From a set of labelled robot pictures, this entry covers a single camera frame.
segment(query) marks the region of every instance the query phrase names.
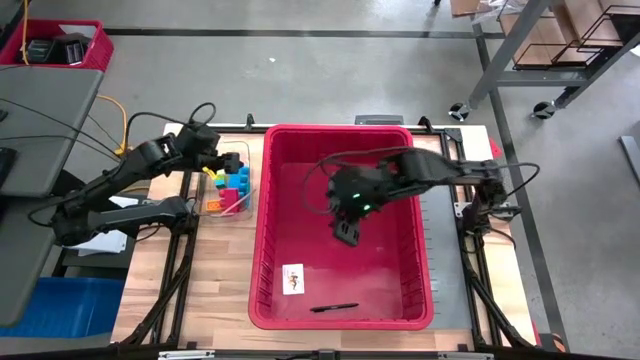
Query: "concrete floor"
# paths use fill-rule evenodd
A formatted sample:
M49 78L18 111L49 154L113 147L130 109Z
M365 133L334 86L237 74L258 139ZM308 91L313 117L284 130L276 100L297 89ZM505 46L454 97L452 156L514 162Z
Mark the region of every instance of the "concrete floor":
M109 27L196 29L471 31L451 19L448 1L426 0L35 0L33 16L100 19ZM485 24L495 31L495 24ZM100 92L129 113L186 118L203 102L219 122L353 123L358 114L446 111L482 74L473 40L256 37L113 37L116 53ZM500 45L488 41L490 50ZM568 109L548 121L527 118L557 88L506 88L500 94L521 161L542 167L528 187L532 209L572 352L640 358L640 189L618 136L640 121L640 58L625 56ZM121 118L108 103L92 115L118 139ZM468 119L499 142L488 99ZM160 135L141 119L131 143ZM91 122L84 128L107 138ZM67 169L83 179L113 163L74 149ZM540 292L520 221L512 226L532 316L546 330Z

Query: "small card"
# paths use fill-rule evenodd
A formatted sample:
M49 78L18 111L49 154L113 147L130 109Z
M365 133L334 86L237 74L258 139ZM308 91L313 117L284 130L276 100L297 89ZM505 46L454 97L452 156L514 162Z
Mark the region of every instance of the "small card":
M282 293L304 294L304 269L302 264L282 265Z

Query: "red crate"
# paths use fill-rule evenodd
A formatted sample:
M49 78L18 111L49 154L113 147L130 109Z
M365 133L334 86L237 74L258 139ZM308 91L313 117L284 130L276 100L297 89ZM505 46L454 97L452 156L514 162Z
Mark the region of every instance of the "red crate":
M312 213L302 202L306 173L327 155L412 143L408 131L394 126L278 125L267 131L249 295L249 317L257 327L420 330L431 322L431 283L417 197L387 204L363 220L356 247L333 237L331 216ZM346 160L371 163L374 158ZM326 208L328 179L316 170L306 196L311 204ZM283 295L286 264L303 264L304 294ZM310 311L345 303L359 306Z
M104 32L102 22L91 20L44 20L29 19L27 21L27 41L29 39L51 39L54 36L64 35L60 25L95 26L96 32L89 44L89 50L85 54L82 63L77 65L58 64L33 64L34 66L46 66L54 68L94 69L107 71L111 56L113 55L113 43ZM19 65L17 61L22 49L22 21L11 34L7 45L0 52L0 65Z

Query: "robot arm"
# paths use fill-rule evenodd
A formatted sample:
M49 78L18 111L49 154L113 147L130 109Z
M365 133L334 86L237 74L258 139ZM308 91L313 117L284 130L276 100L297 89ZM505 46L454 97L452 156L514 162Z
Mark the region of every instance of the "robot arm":
M72 246L88 241L97 233L158 222L180 231L191 218L192 209L179 196L159 204L138 205L100 212L101 205L118 192L140 180L150 180L172 171L213 171L237 173L242 167L238 153L218 155L220 135L207 126L190 123L175 136L168 134L147 141L127 153L122 162L59 202L50 225L57 242Z
M361 219L390 201L419 195L439 185L474 186L473 202L463 211L463 228L488 231L488 213L507 199L499 169L494 161L451 161L418 148L385 157L375 168L342 167L330 178L327 192L334 215L333 234L356 246Z

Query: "black pen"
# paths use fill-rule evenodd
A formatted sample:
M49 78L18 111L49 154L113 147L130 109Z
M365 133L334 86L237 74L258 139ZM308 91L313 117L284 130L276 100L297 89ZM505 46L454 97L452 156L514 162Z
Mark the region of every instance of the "black pen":
M348 304L338 304L338 305L328 305L328 306L317 306L311 308L313 312L325 312L327 310L338 310L338 309L348 309L352 307L358 306L358 303L348 303Z

